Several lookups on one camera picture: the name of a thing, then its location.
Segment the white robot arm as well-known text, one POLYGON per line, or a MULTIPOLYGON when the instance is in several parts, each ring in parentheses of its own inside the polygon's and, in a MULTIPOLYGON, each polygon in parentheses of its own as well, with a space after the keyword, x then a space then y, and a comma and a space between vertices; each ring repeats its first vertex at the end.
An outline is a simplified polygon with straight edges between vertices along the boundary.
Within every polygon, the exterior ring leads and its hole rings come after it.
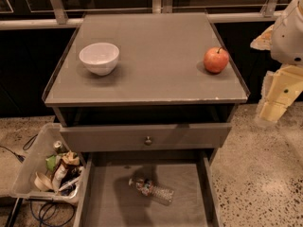
POLYGON ((250 47, 269 50, 271 58, 281 63, 278 70, 266 73, 256 109, 256 123, 269 127, 303 92, 303 0, 292 0, 250 47))

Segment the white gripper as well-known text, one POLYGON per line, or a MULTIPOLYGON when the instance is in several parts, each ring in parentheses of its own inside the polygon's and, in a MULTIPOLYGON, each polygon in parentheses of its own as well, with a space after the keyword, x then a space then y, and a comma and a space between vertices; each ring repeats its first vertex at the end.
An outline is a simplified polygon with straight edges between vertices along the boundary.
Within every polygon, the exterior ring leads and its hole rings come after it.
MULTIPOLYGON (((250 47, 256 50, 270 50, 273 27, 267 27, 250 43, 250 47)), ((268 71, 262 82, 256 123, 261 127, 274 125, 302 92, 302 66, 283 65, 275 73, 268 71)))

